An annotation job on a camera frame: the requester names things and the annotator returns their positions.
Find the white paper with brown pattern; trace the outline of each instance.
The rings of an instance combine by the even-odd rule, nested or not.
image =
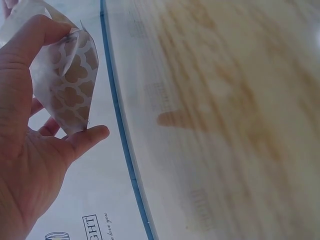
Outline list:
[[[99,65],[97,50],[86,30],[42,0],[22,0],[14,8],[0,30],[1,42],[8,42],[38,14],[74,26],[68,36],[43,47],[30,67],[34,96],[71,135],[87,129]]]

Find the patterned paper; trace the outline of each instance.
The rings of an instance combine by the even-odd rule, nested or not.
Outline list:
[[[78,29],[42,0],[22,0],[5,21],[0,35],[13,36],[37,14],[74,28],[59,42],[43,47],[36,56],[30,67],[33,94],[67,135],[83,131],[88,125],[99,65],[94,41],[85,29]]]

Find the hand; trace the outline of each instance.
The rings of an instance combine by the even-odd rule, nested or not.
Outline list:
[[[58,139],[53,119],[38,131],[28,128],[42,108],[32,99],[29,66],[43,45],[70,29],[38,15],[0,49],[0,239],[25,239],[58,196],[71,163],[109,135],[97,126]]]

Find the light wood grain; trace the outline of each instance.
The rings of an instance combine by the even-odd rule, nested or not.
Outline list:
[[[196,178],[173,183],[191,189],[185,228],[208,240],[319,240],[320,2],[135,2],[176,108],[157,123],[194,166]]]

